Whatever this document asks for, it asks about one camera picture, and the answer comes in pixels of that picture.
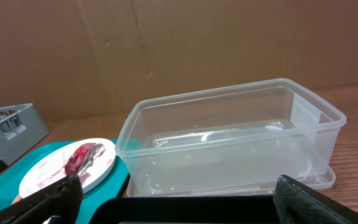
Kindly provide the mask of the red snack wrapper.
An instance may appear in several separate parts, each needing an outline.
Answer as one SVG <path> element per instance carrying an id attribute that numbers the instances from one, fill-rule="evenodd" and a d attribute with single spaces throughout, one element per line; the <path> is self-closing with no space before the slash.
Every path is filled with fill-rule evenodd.
<path id="1" fill-rule="evenodd" d="M 63 167 L 65 175 L 81 175 L 93 161 L 105 150 L 101 143 L 86 143 L 81 145 L 67 160 Z"/>

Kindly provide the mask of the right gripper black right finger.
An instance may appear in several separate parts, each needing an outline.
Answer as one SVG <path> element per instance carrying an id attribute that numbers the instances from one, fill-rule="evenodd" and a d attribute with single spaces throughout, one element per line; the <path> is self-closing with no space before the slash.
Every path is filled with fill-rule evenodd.
<path id="1" fill-rule="evenodd" d="M 273 201 L 280 223 L 358 224 L 358 213 L 301 182 L 281 175 Z"/>

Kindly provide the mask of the white round plate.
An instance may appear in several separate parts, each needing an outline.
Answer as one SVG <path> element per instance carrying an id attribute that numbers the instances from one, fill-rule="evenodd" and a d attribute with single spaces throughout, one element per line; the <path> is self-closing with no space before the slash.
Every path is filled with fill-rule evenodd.
<path id="1" fill-rule="evenodd" d="M 101 149 L 93 162 L 79 173 L 83 192 L 87 193 L 99 185 L 111 172 L 116 161 L 115 144 L 108 139 L 90 138 L 62 146 L 36 163 L 23 177 L 19 195 L 26 198 L 48 185 L 65 177 L 63 166 L 69 157 L 82 145 L 100 144 Z"/>

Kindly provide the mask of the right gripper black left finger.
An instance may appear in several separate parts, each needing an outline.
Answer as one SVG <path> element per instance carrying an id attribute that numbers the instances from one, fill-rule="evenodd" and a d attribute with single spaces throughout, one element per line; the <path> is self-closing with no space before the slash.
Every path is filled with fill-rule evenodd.
<path id="1" fill-rule="evenodd" d="M 78 217 L 83 189 L 78 175 L 66 176 L 0 211 L 0 223 L 74 224 Z"/>

